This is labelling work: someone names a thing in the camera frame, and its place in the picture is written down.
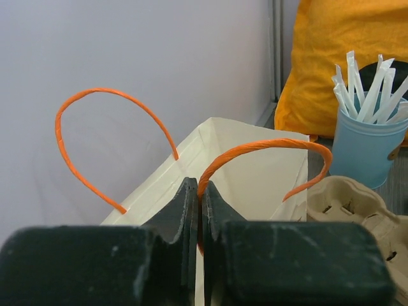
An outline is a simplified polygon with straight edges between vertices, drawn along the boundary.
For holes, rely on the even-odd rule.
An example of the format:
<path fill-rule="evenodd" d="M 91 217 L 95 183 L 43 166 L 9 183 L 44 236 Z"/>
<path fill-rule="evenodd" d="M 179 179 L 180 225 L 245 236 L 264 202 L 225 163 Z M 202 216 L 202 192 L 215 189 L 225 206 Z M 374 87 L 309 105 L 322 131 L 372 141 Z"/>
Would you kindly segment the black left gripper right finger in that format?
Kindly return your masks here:
<path fill-rule="evenodd" d="M 374 237 L 350 222 L 248 221 L 209 183 L 201 199 L 205 305 L 391 305 Z"/>

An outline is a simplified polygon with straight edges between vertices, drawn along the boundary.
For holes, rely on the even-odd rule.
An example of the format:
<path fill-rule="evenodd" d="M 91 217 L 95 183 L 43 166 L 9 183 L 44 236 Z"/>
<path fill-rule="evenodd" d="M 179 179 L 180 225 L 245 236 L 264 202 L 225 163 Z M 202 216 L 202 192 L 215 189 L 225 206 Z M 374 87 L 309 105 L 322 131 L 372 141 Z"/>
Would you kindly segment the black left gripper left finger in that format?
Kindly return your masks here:
<path fill-rule="evenodd" d="M 193 305 L 197 181 L 139 226 L 20 229 L 1 247 L 2 305 Z"/>

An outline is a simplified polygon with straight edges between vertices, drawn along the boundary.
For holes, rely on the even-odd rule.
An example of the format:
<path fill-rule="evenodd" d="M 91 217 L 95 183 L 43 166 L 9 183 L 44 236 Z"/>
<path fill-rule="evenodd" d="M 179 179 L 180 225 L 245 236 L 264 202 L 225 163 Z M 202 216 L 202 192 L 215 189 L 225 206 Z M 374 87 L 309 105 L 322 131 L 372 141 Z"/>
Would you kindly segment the cream paper bag orange handles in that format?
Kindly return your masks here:
<path fill-rule="evenodd" d="M 107 196 L 112 211 L 100 226 L 139 226 L 161 210 L 186 178 L 197 181 L 196 277 L 193 305 L 204 303 L 201 199 L 209 183 L 248 221 L 297 222 L 306 217 L 307 189 L 322 180 L 332 153 L 306 135 L 235 120 L 210 118 L 123 202 Z"/>

